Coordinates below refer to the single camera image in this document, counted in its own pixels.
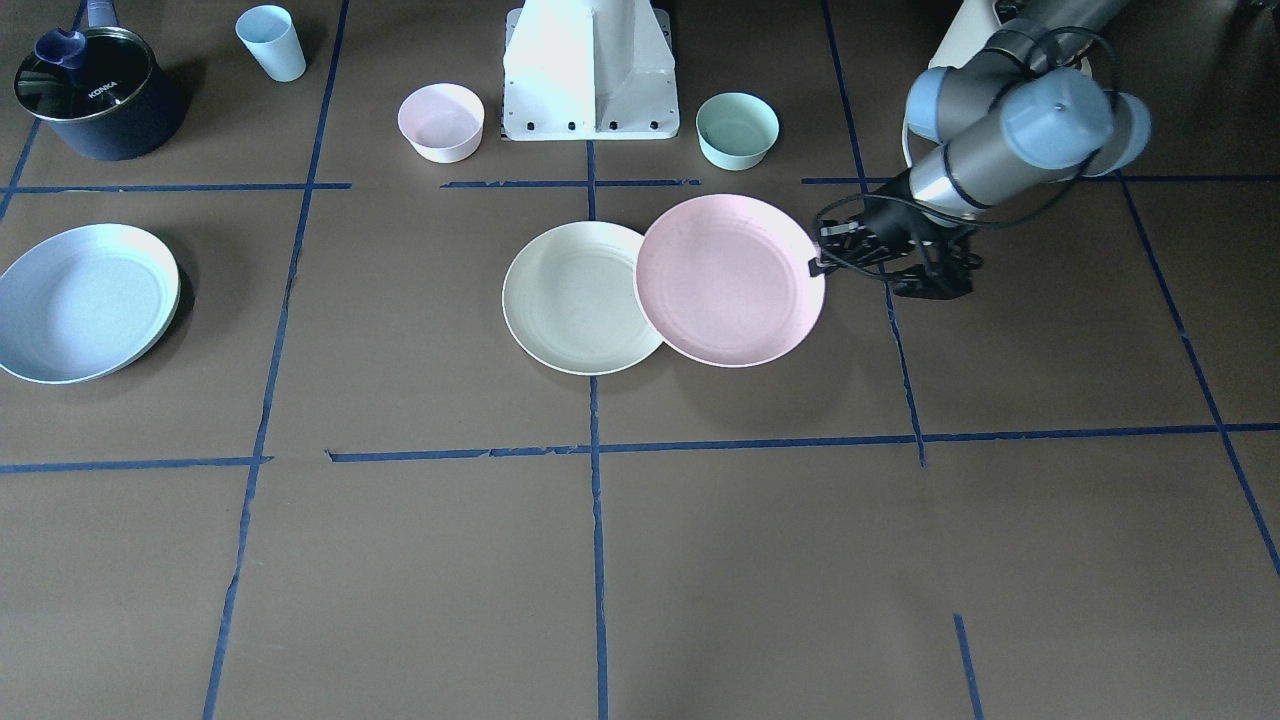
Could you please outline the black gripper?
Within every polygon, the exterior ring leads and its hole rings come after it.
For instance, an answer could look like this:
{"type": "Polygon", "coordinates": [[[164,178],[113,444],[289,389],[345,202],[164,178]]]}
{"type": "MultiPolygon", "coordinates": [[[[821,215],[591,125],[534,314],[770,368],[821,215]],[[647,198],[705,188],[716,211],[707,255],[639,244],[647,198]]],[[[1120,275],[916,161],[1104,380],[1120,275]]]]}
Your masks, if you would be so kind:
{"type": "Polygon", "coordinates": [[[860,213],[838,215],[854,204],[837,200],[818,211],[818,258],[808,261],[809,277],[826,277],[832,268],[869,270],[940,242],[946,231],[905,200],[861,200],[860,213]]]}

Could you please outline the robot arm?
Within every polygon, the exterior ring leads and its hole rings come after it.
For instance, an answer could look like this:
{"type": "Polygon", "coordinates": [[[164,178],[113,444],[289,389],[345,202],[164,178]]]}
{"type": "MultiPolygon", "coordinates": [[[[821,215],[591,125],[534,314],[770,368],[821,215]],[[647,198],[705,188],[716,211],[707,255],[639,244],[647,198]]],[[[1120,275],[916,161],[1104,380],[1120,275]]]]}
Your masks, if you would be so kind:
{"type": "Polygon", "coordinates": [[[861,195],[855,217],[815,215],[810,275],[849,269],[904,297],[956,299],[982,265],[970,240],[984,211],[1134,161],[1152,135],[1149,109],[1079,67],[1088,47],[1107,47],[1102,28],[1123,9],[1029,1],[963,65],[924,70],[904,123],[933,149],[861,195]]]}

